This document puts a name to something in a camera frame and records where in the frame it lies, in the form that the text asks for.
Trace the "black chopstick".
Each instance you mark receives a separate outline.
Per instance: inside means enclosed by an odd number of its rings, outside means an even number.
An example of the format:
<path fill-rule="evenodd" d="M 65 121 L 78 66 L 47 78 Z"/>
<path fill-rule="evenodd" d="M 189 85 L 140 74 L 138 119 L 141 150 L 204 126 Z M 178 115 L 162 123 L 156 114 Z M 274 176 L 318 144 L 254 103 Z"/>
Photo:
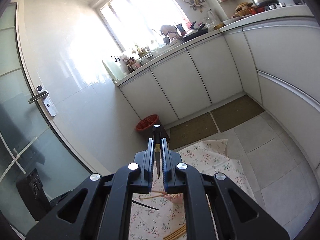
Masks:
<path fill-rule="evenodd" d="M 153 151 L 156 161 L 157 178 L 160 178 L 160 161 L 161 161 L 161 126 L 154 125 L 153 132 Z"/>

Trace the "white kitchen cabinets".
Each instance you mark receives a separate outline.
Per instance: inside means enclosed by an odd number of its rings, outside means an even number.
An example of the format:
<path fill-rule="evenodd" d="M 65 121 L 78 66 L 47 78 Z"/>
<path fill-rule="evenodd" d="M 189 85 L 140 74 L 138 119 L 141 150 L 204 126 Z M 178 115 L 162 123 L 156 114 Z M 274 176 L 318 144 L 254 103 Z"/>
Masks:
<path fill-rule="evenodd" d="M 319 25 L 306 5 L 261 12 L 204 34 L 117 86 L 139 117 L 157 113 L 166 124 L 246 93 L 319 170 Z"/>

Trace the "dark red trash bin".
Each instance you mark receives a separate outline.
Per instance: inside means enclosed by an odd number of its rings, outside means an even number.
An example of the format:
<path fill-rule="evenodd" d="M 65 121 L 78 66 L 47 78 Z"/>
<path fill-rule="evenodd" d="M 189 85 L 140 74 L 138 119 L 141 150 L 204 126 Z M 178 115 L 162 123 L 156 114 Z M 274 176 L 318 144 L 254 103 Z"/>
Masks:
<path fill-rule="evenodd" d="M 161 128 L 161 138 L 166 138 L 167 143 L 170 142 L 170 137 L 164 129 L 159 116 L 157 114 L 152 114 L 142 119 L 135 127 L 135 132 L 139 138 L 139 151 L 146 150 L 149 139 L 153 138 L 154 126 L 159 126 Z"/>

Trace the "olive floor mat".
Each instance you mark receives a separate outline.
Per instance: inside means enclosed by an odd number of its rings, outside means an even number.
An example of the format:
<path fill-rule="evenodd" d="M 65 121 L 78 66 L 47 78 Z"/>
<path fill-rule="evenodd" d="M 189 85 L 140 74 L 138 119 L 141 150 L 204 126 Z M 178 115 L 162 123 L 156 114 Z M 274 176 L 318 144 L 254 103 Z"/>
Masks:
<path fill-rule="evenodd" d="M 171 150 L 197 142 L 218 132 L 211 116 L 203 115 L 170 129 Z"/>
<path fill-rule="evenodd" d="M 264 111 L 263 107 L 252 98 L 244 95 L 212 110 L 211 114 L 220 132 L 225 132 L 260 115 Z"/>

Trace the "pink perforated utensil holder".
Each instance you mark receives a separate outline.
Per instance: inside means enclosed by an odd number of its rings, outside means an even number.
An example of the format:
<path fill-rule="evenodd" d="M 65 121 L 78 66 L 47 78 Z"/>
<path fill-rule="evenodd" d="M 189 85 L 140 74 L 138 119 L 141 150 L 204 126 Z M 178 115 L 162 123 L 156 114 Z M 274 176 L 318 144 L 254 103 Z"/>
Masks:
<path fill-rule="evenodd" d="M 166 194 L 164 198 L 168 201 L 172 202 L 173 204 L 183 204 L 183 194 L 176 193 L 176 194 Z"/>

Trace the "glass sliding door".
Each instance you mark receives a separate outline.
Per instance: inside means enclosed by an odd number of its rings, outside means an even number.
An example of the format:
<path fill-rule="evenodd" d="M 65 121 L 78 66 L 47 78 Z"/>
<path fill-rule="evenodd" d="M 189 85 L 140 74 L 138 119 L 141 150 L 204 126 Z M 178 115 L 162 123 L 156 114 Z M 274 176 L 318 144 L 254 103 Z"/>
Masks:
<path fill-rule="evenodd" d="M 90 172 L 65 148 L 40 113 L 18 52 L 16 3 L 1 16 L 1 212 L 22 235 L 36 224 L 16 181 L 36 169 L 44 195 L 53 199 L 83 182 Z"/>

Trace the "floral tablecloth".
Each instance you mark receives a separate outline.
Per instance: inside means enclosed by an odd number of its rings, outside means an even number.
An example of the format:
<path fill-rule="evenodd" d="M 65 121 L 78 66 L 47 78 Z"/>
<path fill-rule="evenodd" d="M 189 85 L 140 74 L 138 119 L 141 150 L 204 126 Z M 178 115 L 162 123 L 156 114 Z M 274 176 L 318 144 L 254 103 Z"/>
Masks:
<path fill-rule="evenodd" d="M 193 166 L 197 169 L 197 172 L 188 176 L 187 181 L 199 188 L 203 187 L 200 172 L 209 176 L 213 176 L 216 172 L 224 172 L 240 189 L 254 198 L 240 161 L 230 159 L 227 156 L 227 142 L 227 139 L 201 141 L 180 150 L 182 161 L 189 167 Z M 154 174 L 152 182 L 152 190 L 165 191 L 161 176 L 158 179 L 157 174 Z M 140 200 L 140 198 L 158 194 L 161 193 L 134 194 L 133 199 Z M 163 239 L 185 225 L 184 204 L 173 204 L 164 197 L 141 201 L 159 208 L 159 210 L 151 210 L 133 204 L 129 239 Z M 178 239 L 189 239 L 187 232 Z"/>

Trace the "black frying pan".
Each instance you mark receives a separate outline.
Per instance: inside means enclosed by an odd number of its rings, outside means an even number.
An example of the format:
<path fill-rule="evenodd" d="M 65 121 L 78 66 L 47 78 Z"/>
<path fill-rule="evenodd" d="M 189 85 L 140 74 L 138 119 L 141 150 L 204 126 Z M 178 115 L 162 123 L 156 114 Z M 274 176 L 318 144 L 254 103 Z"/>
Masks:
<path fill-rule="evenodd" d="M 183 37 L 183 41 L 184 42 L 188 42 L 194 38 L 197 38 L 201 35 L 204 35 L 208 33 L 208 28 L 205 27 L 205 24 L 201 24 L 200 27 L 198 29 L 193 29 L 191 33 L 189 34 L 186 34 L 184 37 Z"/>

